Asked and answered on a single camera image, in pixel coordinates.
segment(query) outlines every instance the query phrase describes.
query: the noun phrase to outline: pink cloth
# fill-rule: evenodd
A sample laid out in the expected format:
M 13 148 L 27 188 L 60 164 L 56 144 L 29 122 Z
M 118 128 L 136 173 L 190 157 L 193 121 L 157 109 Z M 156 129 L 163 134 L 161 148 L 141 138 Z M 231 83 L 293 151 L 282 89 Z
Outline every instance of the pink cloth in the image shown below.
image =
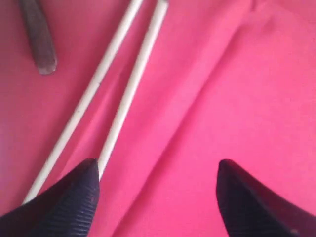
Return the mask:
M 20 205 L 129 1 L 42 0 L 59 58 L 40 76 L 17 1 L 0 1 L 0 214 Z M 155 0 L 144 1 L 43 189 L 97 158 Z M 316 214 L 316 1 L 170 0 L 101 180 L 91 237 L 227 236 L 218 162 Z

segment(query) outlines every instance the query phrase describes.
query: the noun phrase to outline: pink fabric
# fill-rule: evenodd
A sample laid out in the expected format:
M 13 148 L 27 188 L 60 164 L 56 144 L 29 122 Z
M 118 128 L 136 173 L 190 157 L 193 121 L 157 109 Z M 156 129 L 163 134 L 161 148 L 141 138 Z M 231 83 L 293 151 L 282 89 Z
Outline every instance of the pink fabric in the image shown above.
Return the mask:
M 17 1 L 0 1 L 0 214 L 22 202 L 129 3 L 41 2 L 59 58 L 49 77 L 33 65 Z M 98 157 L 154 6 L 144 1 L 43 189 Z M 215 196 L 224 158 L 316 214 L 315 9 L 170 0 L 89 236 L 227 236 Z

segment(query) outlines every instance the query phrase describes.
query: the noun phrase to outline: wooden handle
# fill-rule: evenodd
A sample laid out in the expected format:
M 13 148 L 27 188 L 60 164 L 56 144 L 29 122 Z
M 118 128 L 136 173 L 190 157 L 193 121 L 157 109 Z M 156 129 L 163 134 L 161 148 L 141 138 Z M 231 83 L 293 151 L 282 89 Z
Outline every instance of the wooden handle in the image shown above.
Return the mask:
M 57 57 L 42 8 L 37 0 L 19 0 L 35 64 L 42 75 L 56 70 Z

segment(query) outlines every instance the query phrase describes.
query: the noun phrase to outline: knife handle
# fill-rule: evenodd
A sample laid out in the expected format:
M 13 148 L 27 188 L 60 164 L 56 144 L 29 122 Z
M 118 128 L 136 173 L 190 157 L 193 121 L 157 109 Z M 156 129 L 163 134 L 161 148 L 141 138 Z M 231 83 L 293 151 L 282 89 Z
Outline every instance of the knife handle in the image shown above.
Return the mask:
M 48 75 L 56 70 L 57 57 L 44 12 L 37 0 L 19 0 L 19 5 L 35 64 Z

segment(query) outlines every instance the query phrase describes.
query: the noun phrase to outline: white stick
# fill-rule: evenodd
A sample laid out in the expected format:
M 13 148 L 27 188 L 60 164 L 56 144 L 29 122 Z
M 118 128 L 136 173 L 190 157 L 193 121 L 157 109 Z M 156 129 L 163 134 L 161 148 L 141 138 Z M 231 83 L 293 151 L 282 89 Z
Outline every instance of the white stick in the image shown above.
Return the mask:
M 68 121 L 64 131 L 60 135 L 57 143 L 55 144 L 52 152 L 50 153 L 49 157 L 47 158 L 44 166 L 42 167 L 41 171 L 39 172 L 38 176 L 36 177 L 33 185 L 31 186 L 27 196 L 25 197 L 23 204 L 27 203 L 28 201 L 32 200 L 36 197 L 40 188 L 42 187 L 43 183 L 45 182 L 46 178 L 48 177 L 49 173 L 51 172 L 53 166 L 55 165 L 56 161 L 58 160 L 60 154 L 62 153 L 63 149 L 65 148 L 67 142 L 69 141 L 72 133 L 74 132 L 75 128 L 77 127 L 79 121 L 81 120 L 85 110 L 87 109 L 88 105 L 90 104 L 95 92 L 97 91 L 100 83 L 103 80 L 104 75 L 108 71 L 110 64 L 112 63 L 121 43 L 123 42 L 130 25 L 135 18 L 136 13 L 138 12 L 143 0 L 132 0 L 129 4 L 125 15 L 123 16 L 117 31 L 115 32 L 108 49 L 106 50 L 97 70 L 95 71 L 91 82 L 87 89 L 85 90 L 83 96 L 81 97 L 73 115 L 71 116 L 70 120 Z
M 129 107 L 132 103 L 138 84 L 145 70 L 145 66 L 155 44 L 157 35 L 159 33 L 167 9 L 168 2 L 166 0 L 158 0 L 154 14 L 148 27 L 148 31 L 145 35 L 140 52 L 137 56 L 133 71 L 130 75 L 124 95 L 119 104 L 117 114 L 114 118 L 108 137 L 105 141 L 105 144 L 102 148 L 98 160 L 99 180 L 102 177 L 102 174 L 109 161 L 114 145 L 118 139 L 119 132 L 123 126 L 124 120 L 128 113 Z

